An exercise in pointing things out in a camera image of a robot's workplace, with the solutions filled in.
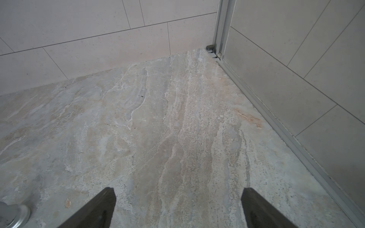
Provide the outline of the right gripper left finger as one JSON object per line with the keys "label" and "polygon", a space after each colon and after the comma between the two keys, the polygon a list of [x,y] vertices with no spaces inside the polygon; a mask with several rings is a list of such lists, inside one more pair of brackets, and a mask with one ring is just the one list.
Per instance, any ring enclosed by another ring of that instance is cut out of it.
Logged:
{"label": "right gripper left finger", "polygon": [[59,227],[109,228],[116,201],[114,189],[106,187]]}

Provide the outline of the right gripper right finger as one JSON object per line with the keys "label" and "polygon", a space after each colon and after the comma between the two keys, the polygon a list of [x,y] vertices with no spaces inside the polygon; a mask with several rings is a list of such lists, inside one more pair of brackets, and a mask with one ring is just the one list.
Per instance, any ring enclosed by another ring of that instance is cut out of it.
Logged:
{"label": "right gripper right finger", "polygon": [[244,188],[241,203],[248,228],[296,228],[253,188]]}

